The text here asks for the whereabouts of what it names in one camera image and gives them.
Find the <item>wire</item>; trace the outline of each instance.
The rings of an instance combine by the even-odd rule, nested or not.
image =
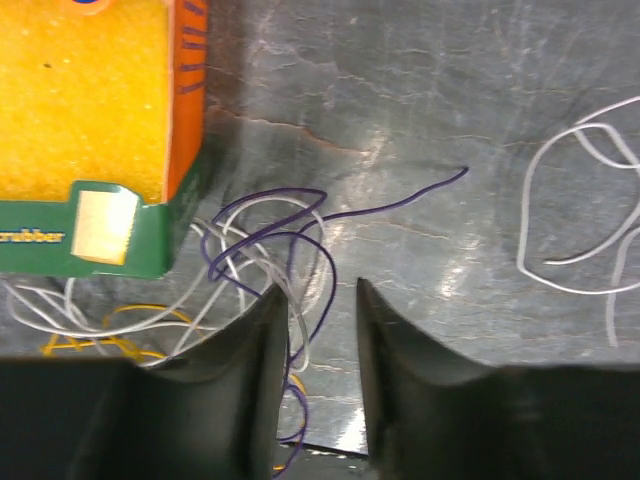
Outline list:
[[[73,292],[76,280],[71,278],[67,280],[62,293],[29,285],[14,286],[6,280],[2,280],[9,292],[7,302],[8,309],[13,318],[18,322],[52,334],[49,344],[44,347],[48,354],[52,354],[51,352],[58,348],[81,350],[89,346],[94,346],[99,349],[102,348],[101,353],[107,354],[103,347],[115,345],[121,349],[123,354],[131,356],[136,359],[136,361],[142,362],[143,366],[152,367],[188,351],[206,341],[212,335],[215,335],[218,330],[243,315],[246,309],[249,308],[250,301],[247,295],[257,299],[270,285],[276,283],[287,296],[291,306],[292,319],[297,322],[299,327],[295,330],[298,338],[294,339],[293,342],[297,345],[292,347],[291,338],[287,339],[287,361],[284,368],[283,395],[287,392],[293,394],[302,406],[304,413],[303,422],[299,430],[294,435],[279,439],[282,442],[296,441],[296,445],[285,464],[274,467],[276,471],[274,477],[277,477],[287,470],[301,450],[308,425],[309,409],[306,398],[306,388],[299,377],[292,372],[302,372],[309,365],[310,345],[323,327],[337,292],[337,267],[329,251],[322,245],[322,242],[326,238],[325,223],[339,218],[373,214],[398,208],[432,190],[455,182],[466,175],[467,172],[468,168],[465,167],[455,176],[423,188],[410,197],[390,205],[364,210],[339,212],[325,217],[320,216],[317,209],[325,202],[328,195],[326,192],[318,189],[278,188],[238,199],[221,209],[213,218],[212,222],[206,222],[199,218],[194,219],[191,229],[201,237],[201,251],[207,261],[207,265],[196,274],[193,282],[186,288],[184,293],[168,306],[149,304],[120,306],[106,315],[103,318],[102,325],[98,326],[92,324],[87,316],[75,305]],[[308,204],[287,196],[293,193],[314,195],[317,198],[314,202]],[[272,201],[288,202],[296,205],[300,210],[254,233],[247,233],[232,226],[232,223],[242,211],[259,203]],[[309,215],[313,217],[313,220],[306,223],[297,231],[280,231],[283,227],[295,227],[296,222]],[[315,225],[319,227],[317,240],[305,235],[305,232]],[[211,239],[213,237],[218,238],[220,244],[221,252],[217,255],[210,253]],[[263,246],[265,242],[278,238],[286,238],[289,240],[289,256],[286,259],[286,264],[282,267],[269,255]],[[293,255],[295,245],[299,241],[311,245],[316,249],[316,252],[308,273],[297,276],[296,279],[294,279],[292,271]],[[260,290],[255,290],[242,280],[243,270],[250,266],[258,267],[265,274],[265,283]],[[321,298],[329,271],[331,272],[329,296],[318,321],[309,333],[305,316],[315,308]],[[183,307],[185,301],[193,294],[205,278],[208,279],[209,284],[214,288],[204,306],[191,318],[183,313],[180,308]],[[309,290],[314,279],[316,280],[316,285],[319,285],[319,288],[316,288],[313,295],[309,296]],[[239,304],[238,315],[228,319],[225,324],[220,327],[204,325],[203,321],[207,313],[228,286],[234,287],[237,292]],[[54,316],[35,305],[26,296],[29,292],[37,294],[52,306],[63,321],[54,318]],[[24,307],[36,314],[36,316],[40,318],[40,321],[34,321],[31,318],[21,315],[16,310],[15,300],[19,300]],[[157,313],[122,327],[113,327],[110,325],[111,319],[114,316],[137,310],[155,310]],[[180,321],[167,320],[166,318],[169,316],[173,316]],[[132,335],[142,331],[165,327],[181,327],[184,329],[183,334],[166,355],[160,352],[142,350],[133,340],[121,337],[123,335]],[[197,334],[198,338],[191,340],[194,334]],[[58,344],[60,335],[66,337],[66,344]],[[143,357],[152,357],[152,360],[145,360]]]
[[[638,228],[629,231],[632,225],[636,222],[638,218],[640,218],[640,198],[637,200],[635,207],[631,211],[631,213],[625,218],[625,220],[620,224],[620,226],[611,233],[607,238],[601,241],[595,247],[587,250],[578,255],[574,255],[568,258],[559,259],[559,260],[545,260],[544,263],[548,265],[569,265],[573,263],[578,263],[589,258],[594,257],[595,255],[601,253],[606,250],[608,247],[617,242],[620,238],[623,238],[621,245],[618,249],[618,254],[616,258],[616,264],[614,267],[614,271],[611,278],[611,287],[603,288],[598,290],[586,290],[579,288],[567,287],[564,285],[560,285],[557,282],[554,282],[548,278],[544,278],[541,275],[530,270],[525,264],[526,257],[526,249],[527,249],[527,241],[529,236],[529,211],[530,211],[530,198],[531,198],[531,184],[533,182],[533,175],[535,173],[535,169],[538,166],[538,163],[544,156],[544,154],[560,139],[568,136],[574,135],[579,144],[586,150],[589,155],[598,160],[600,163],[607,165],[612,168],[617,169],[627,169],[634,170],[636,175],[640,178],[640,160],[631,150],[631,148],[626,144],[618,130],[616,130],[613,126],[607,123],[601,122],[591,122],[590,120],[604,114],[607,112],[614,111],[623,106],[635,103],[640,101],[640,96],[632,97],[622,102],[614,103],[607,107],[604,107],[594,113],[587,115],[586,117],[579,120],[575,125],[567,130],[558,133],[550,140],[545,142],[540,149],[533,156],[529,167],[527,168],[524,184],[522,188],[522,205],[521,205],[521,219],[520,219],[520,234],[519,234],[519,244],[518,244],[518,252],[516,255],[516,267],[518,270],[527,275],[528,277],[544,284],[555,288],[557,290],[561,290],[567,293],[574,293],[578,295],[607,295],[607,304],[605,308],[605,325],[607,330],[607,336],[609,339],[609,344],[611,346],[618,346],[618,341],[615,333],[615,322],[614,322],[614,310],[615,310],[615,299],[616,294],[620,292],[626,292],[630,290],[634,290],[640,287],[640,282],[631,283],[628,285],[620,286],[620,279],[622,277],[622,271],[624,269],[624,265],[626,262],[627,251],[629,245],[640,231]],[[620,154],[625,158],[628,164],[616,162],[606,155],[604,155],[600,150],[598,150],[591,141],[587,138],[587,136],[583,133],[584,130],[602,130],[604,131],[608,138],[611,139],[614,146],[618,149]]]
[[[284,474],[300,454],[302,446],[304,445],[304,437],[307,433],[307,426],[309,423],[309,405],[307,403],[306,395],[294,384],[289,384],[287,386],[287,391],[293,393],[300,403],[303,411],[303,423],[300,427],[299,434],[297,435],[297,442],[293,447],[293,451],[291,452],[291,455],[289,455],[289,458],[287,458],[284,464],[273,467],[273,470],[275,471],[273,478],[278,478]]]

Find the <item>yellow sponge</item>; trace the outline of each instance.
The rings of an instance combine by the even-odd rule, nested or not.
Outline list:
[[[75,180],[163,196],[170,125],[166,0],[97,15],[0,1],[0,200],[66,201]]]

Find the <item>scratch on surface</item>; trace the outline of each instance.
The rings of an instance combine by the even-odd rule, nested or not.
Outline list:
[[[408,232],[408,233],[415,233],[416,235],[420,235],[420,236],[427,237],[427,238],[433,238],[433,239],[438,239],[438,240],[451,240],[446,235],[436,235],[434,233],[425,232],[424,230],[418,230],[416,228],[412,228],[412,227],[409,227],[407,225],[402,225],[400,223],[393,223],[393,222],[373,221],[373,222],[368,222],[368,223],[365,223],[365,224],[360,224],[360,225],[356,226],[356,229],[358,229],[358,228],[367,228],[367,227],[371,227],[371,226],[375,226],[375,225],[380,225],[380,226],[383,226],[383,227],[393,227],[393,228],[397,228],[399,230],[403,230],[403,231]]]
[[[329,402],[344,403],[344,404],[347,404],[347,405],[360,405],[360,403],[361,403],[361,400],[359,398],[344,397],[344,396],[329,397],[329,396],[326,396],[326,395],[309,395],[307,398],[310,401],[322,400],[322,401],[329,401]]]
[[[219,105],[214,105],[212,107],[209,107],[209,110],[207,111],[207,115],[216,115],[216,113],[226,114],[234,118],[237,118],[240,120],[246,120],[253,123],[261,123],[263,125],[271,125],[274,127],[284,127],[284,128],[296,131],[297,133],[307,138],[308,140],[312,141],[313,143],[315,143],[321,148],[327,148],[336,152],[356,154],[363,157],[368,157],[371,154],[371,152],[366,150],[363,151],[363,150],[357,150],[355,148],[347,148],[347,147],[341,147],[340,145],[336,145],[333,142],[330,142],[328,140],[325,140],[323,138],[316,136],[309,128],[303,127],[301,125],[295,125],[293,123],[286,123],[286,122],[274,122],[272,120],[267,120],[266,118],[252,117],[249,114],[246,114],[246,113],[240,114],[240,113],[234,112],[233,110],[229,110],[227,108],[221,107]]]
[[[276,10],[281,3],[282,3],[282,0],[275,0],[275,2],[273,2],[267,14],[264,16],[264,18],[260,22],[260,25],[258,26],[258,32],[256,35],[258,39],[262,38],[265,30],[267,29],[267,26],[269,25],[269,22],[271,22],[271,19],[273,18],[273,14],[276,13]],[[249,56],[248,63],[253,63],[256,57],[260,55],[260,53],[264,50],[264,43],[260,40],[259,42],[260,42],[260,46]]]
[[[311,368],[315,368],[316,370],[321,370],[323,372],[334,372],[334,373],[353,373],[350,372],[344,368],[340,368],[340,367],[333,367],[331,365],[320,365],[317,363],[309,363],[309,366]]]

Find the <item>scrub sponge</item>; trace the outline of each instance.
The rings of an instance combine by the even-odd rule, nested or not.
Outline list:
[[[0,201],[66,201],[75,180],[162,200],[170,142],[165,0],[96,15],[0,2]]]

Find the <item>yellow wire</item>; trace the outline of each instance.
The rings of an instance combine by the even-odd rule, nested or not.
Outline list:
[[[105,328],[108,327],[109,323],[111,322],[111,317],[121,312],[127,312],[131,310],[166,310],[166,309],[167,307],[164,305],[151,305],[151,304],[142,304],[142,303],[132,304],[132,305],[123,305],[113,310],[110,314],[105,315],[104,318],[102,319],[102,324],[104,325]],[[189,318],[187,315],[180,312],[179,310],[173,310],[171,314],[185,323],[189,323],[189,324],[193,323],[193,320],[191,320],[191,318]],[[203,335],[203,333],[199,329],[196,329],[196,332],[200,336]],[[74,348],[76,351],[81,352],[83,349],[87,347],[92,347],[92,346],[95,346],[96,344],[100,344],[100,345],[115,345],[120,349],[120,351],[123,353],[124,356],[133,358],[137,362],[143,361],[144,360],[143,357],[153,357],[153,358],[159,358],[159,359],[166,358],[166,355],[160,352],[156,352],[153,350],[141,350],[140,347],[138,347],[138,345],[133,340],[128,340],[122,337],[113,336],[113,337],[109,337],[109,339],[91,340],[91,341],[83,341],[83,342],[78,342],[78,340],[74,337],[63,337],[63,338],[68,342],[68,344],[58,343],[59,341],[62,340],[60,338],[60,335],[58,334],[51,335],[49,342],[44,347],[42,347],[40,351],[44,356],[51,357],[53,356],[54,350]]]
[[[300,389],[300,391],[302,392],[302,394],[304,395],[305,399],[309,396],[309,394],[307,393],[307,388],[304,386],[304,383],[302,383],[302,380],[300,380],[300,377],[298,377],[296,374],[294,373],[290,373],[289,374],[289,379],[293,381],[293,383],[295,384],[296,387],[298,387]],[[304,417],[302,417],[302,423],[300,424],[300,428],[303,428],[305,426],[305,419]],[[302,436],[298,439],[298,443],[302,443]],[[273,467],[273,471],[274,472],[280,472],[282,470],[284,470],[286,467],[285,465],[276,465]]]
[[[109,313],[108,315],[105,315],[104,318],[102,319],[102,324],[105,327],[108,327],[111,317],[122,312],[128,312],[131,310],[166,310],[166,309],[167,309],[166,305],[152,305],[147,303],[134,303],[131,305],[123,305],[121,307],[116,308],[113,312]],[[177,317],[180,320],[182,320],[184,323],[193,323],[193,320],[191,320],[191,318],[189,318],[187,315],[182,313],[180,310],[173,310],[171,314],[174,317]]]

